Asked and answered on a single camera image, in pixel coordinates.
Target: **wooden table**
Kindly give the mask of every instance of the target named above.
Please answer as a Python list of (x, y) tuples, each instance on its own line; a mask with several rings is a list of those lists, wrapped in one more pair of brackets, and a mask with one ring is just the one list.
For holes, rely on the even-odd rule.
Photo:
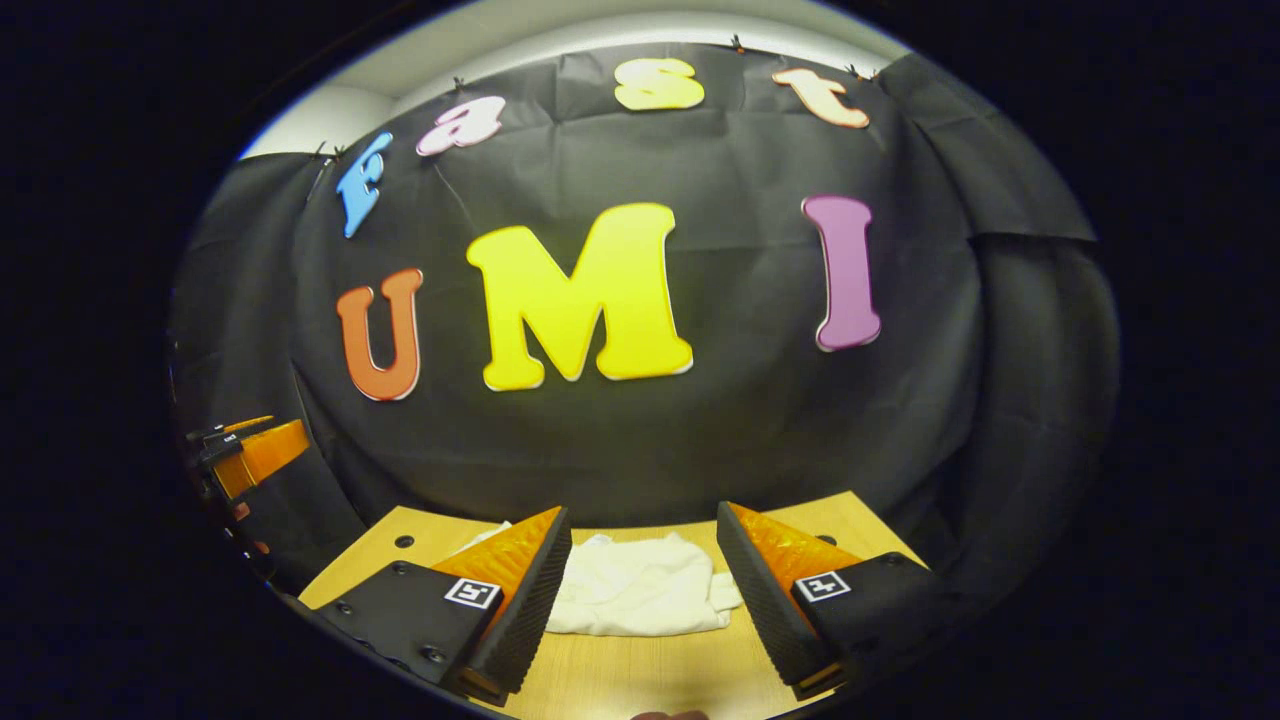
[[(568, 510), (572, 521), (573, 509)], [(838, 547), (859, 557), (896, 550), (923, 565), (851, 492), (765, 515), (810, 534), (831, 536)], [(430, 566), (497, 527), (397, 507), (316, 577), (298, 600), (316, 609), (393, 560)], [(617, 542), (652, 539), (672, 530), (705, 550), (716, 573), (728, 570), (716, 544), (714, 520), (653, 528), (573, 529), (573, 542), (581, 543), (596, 533)], [(404, 534), (415, 538), (413, 544), (396, 547), (394, 538)], [(614, 638), (545, 633), (520, 693), (509, 696), (506, 707), (489, 707), (522, 720), (630, 720), (653, 710), (671, 714), (701, 710), (710, 720), (762, 720), (827, 694), (796, 702), (791, 689), (778, 679), (744, 605), (732, 611), (728, 628), (687, 635)]]

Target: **black backdrop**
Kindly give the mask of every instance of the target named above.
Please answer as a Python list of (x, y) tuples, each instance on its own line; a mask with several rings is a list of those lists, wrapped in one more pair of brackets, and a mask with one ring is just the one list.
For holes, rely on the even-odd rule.
[[(424, 12), (401, 8), (328, 61)], [(1046, 149), (1116, 238), (1105, 265), (1126, 328), (1116, 439), (1085, 511), (1021, 591), (861, 711), (1257, 716), (1266, 557), (1248, 521), (1274, 477), (1262, 437), (1276, 398), (1254, 350), (1274, 338), (1253, 224), (1274, 145), (1251, 108), (1270, 86), (1251, 73), (1275, 45), (1239, 28), (1276, 27), (1260, 17), (1274, 10), (859, 9)], [(20, 18), (13, 251), (41, 282), (18, 296), (14, 329), (31, 338), (15, 354), (15, 445), (33, 460), (10, 498), (29, 524), (13, 546), (19, 708), (421, 712), (256, 588), (173, 483), (157, 299), (180, 241), (253, 128), (324, 72), (273, 82), (358, 23), (287, 4), (212, 13)]]
[[(612, 69), (678, 58), (707, 97), (634, 113)], [(849, 86), (865, 129), (814, 117), (772, 74)], [(411, 147), (462, 102), (507, 99), (485, 142)], [(379, 200), (346, 238), (340, 178), (383, 132)], [(797, 209), (819, 193), (872, 209), (882, 332), (823, 352), (823, 250)], [(571, 273), (605, 208), (669, 206), (666, 282), (694, 366), (494, 393), (485, 288), (467, 245), (526, 224)], [(170, 327), (183, 429), (302, 418), (316, 445), (248, 498), (276, 587), (298, 592), (397, 505), (516, 521), (564, 505), (579, 527), (709, 520), (721, 500), (774, 509), (852, 489), (922, 557), (989, 605), (1075, 509), (1116, 393), (1110, 292), (1094, 234), (1009, 118), (919, 55), (870, 81), (731, 47), (598, 49), (468, 82), (372, 128), (335, 161), (238, 163), (201, 215)], [(421, 369), (408, 397), (347, 375), (335, 299), (420, 268)], [(387, 302), (372, 356), (394, 356)], [(589, 357), (605, 332), (594, 333)]]

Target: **letter m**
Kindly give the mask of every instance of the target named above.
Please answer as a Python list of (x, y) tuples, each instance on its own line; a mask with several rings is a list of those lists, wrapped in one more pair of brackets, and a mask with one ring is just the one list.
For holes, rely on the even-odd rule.
[(543, 383), (543, 364), (525, 345), (526, 323), (561, 375), (577, 380), (602, 311), (607, 337), (595, 366), (604, 377), (652, 378), (691, 368), (694, 350), (676, 334), (667, 290), (666, 241), (675, 227), (663, 205), (611, 208), (591, 225), (572, 277), (526, 227), (476, 238), (467, 261), (484, 274), (493, 352), (485, 384), (506, 391)]

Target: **white towel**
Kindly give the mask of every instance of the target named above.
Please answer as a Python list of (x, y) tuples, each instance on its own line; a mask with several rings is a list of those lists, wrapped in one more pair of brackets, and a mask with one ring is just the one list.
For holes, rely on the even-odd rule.
[[(481, 533), (458, 552), (508, 527)], [(570, 550), (547, 632), (682, 635), (728, 626), (730, 610), (740, 605), (732, 575), (712, 574), (710, 556), (678, 533), (617, 543), (595, 536)]]

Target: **orange letter u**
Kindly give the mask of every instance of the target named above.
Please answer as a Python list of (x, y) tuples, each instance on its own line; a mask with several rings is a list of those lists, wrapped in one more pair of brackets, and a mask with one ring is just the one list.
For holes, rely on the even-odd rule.
[(356, 389), (370, 400), (403, 400), (417, 386), (421, 361), (413, 295), (420, 287), (422, 270), (416, 268), (401, 270), (383, 281), (383, 296), (392, 306), (392, 342), (396, 346), (396, 361), (385, 369), (374, 364), (374, 354), (369, 347), (369, 306), (374, 304), (374, 290), (357, 287), (338, 299), (347, 370)]

